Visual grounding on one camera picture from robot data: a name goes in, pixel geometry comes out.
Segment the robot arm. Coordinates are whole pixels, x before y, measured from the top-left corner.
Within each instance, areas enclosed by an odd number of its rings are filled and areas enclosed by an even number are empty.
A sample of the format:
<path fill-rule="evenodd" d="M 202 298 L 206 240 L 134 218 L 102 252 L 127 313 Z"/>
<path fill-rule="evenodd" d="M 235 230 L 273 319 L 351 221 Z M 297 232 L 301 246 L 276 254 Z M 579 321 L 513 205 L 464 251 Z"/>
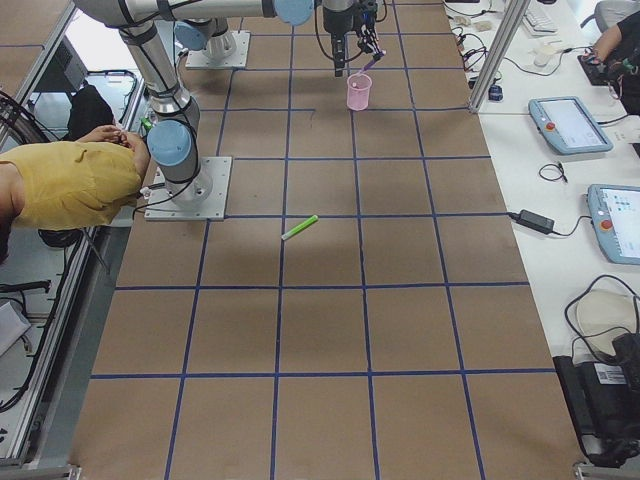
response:
<path fill-rule="evenodd" d="M 331 49 L 320 51 L 333 63 L 337 77 L 343 75 L 348 63 L 363 54 L 372 56 L 366 68 L 386 55 L 376 32 L 376 24 L 381 21 L 378 1 L 273 1 L 271 5 L 275 16 L 292 26 L 309 19 L 323 20 Z M 225 17 L 179 20 L 174 33 L 184 48 L 201 52 L 210 60 L 220 62 L 238 52 L 239 34 L 229 30 Z"/>
<path fill-rule="evenodd" d="M 197 152 L 200 111 L 183 86 L 177 68 L 159 37 L 157 20 L 174 21 L 198 36 L 190 50 L 203 50 L 214 37 L 227 36 L 229 18 L 277 18 L 290 25 L 305 23 L 314 1 L 77 1 L 75 6 L 107 28 L 118 31 L 150 94 L 159 125 L 147 145 L 164 175 L 168 197 L 196 205 L 210 196 L 213 179 L 202 171 Z"/>

